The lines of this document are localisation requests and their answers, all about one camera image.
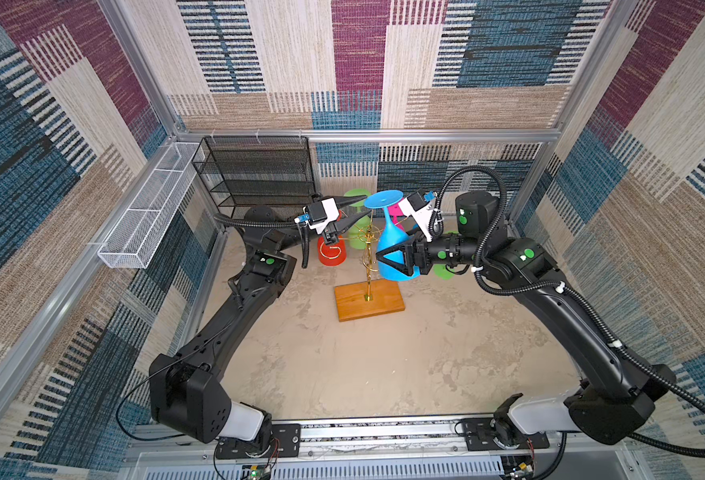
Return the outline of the blue wine glass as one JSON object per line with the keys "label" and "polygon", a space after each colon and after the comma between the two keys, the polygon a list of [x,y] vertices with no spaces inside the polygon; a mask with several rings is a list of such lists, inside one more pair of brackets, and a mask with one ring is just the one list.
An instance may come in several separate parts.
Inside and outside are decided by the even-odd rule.
{"label": "blue wine glass", "polygon": [[[378,253],[386,248],[398,245],[408,239],[406,232],[398,228],[388,214],[389,207],[398,204],[403,197],[404,194],[400,190],[386,190],[378,192],[364,201],[364,206],[366,208],[372,210],[382,209],[385,214],[386,227],[378,241]],[[412,275],[406,275],[399,270],[388,266],[381,260],[378,261],[378,270],[382,278],[394,282],[409,281],[420,276],[420,270],[418,267],[415,268]]]}

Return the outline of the red wine glass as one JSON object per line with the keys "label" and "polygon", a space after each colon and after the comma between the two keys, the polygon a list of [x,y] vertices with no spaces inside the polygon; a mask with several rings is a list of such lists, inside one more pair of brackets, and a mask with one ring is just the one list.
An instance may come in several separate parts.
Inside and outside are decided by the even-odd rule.
{"label": "red wine glass", "polygon": [[324,266],[336,267],[342,265],[348,254],[346,254],[346,243],[338,240],[335,244],[328,245],[322,238],[318,238],[318,260]]}

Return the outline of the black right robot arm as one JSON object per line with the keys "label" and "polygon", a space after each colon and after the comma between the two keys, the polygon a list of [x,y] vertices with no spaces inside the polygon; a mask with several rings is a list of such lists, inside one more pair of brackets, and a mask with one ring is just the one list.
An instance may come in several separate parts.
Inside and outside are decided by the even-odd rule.
{"label": "black right robot arm", "polygon": [[530,400],[520,394],[509,397],[494,415],[498,444],[513,448],[525,435],[560,431],[581,432],[614,445],[642,427],[656,401],[676,384],[672,370],[632,360],[632,350],[596,320],[545,248],[532,239],[509,236],[498,197],[488,192],[460,195],[459,230],[444,234],[429,231],[432,200],[431,194],[390,190],[366,201],[372,209],[397,206],[417,224],[409,232],[387,227],[377,252],[386,279],[413,280],[438,264],[467,266],[488,288],[515,298],[532,312],[583,374],[579,387],[564,394]]}

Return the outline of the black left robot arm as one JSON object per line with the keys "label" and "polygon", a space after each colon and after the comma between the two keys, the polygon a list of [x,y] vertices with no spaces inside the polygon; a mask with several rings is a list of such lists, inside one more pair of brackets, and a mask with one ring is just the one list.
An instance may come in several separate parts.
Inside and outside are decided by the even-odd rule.
{"label": "black left robot arm", "polygon": [[366,212],[344,217],[344,206],[364,196],[316,198],[292,220],[282,220],[268,206],[254,206],[242,219],[218,214],[244,240],[246,262],[228,280],[230,296],[212,319],[175,356],[159,355],[150,364],[150,414],[156,422],[202,443],[238,440],[252,453],[272,442],[272,417],[234,402],[220,382],[234,352],[256,320],[282,295],[297,267],[310,259],[310,242],[320,237],[332,245]]}

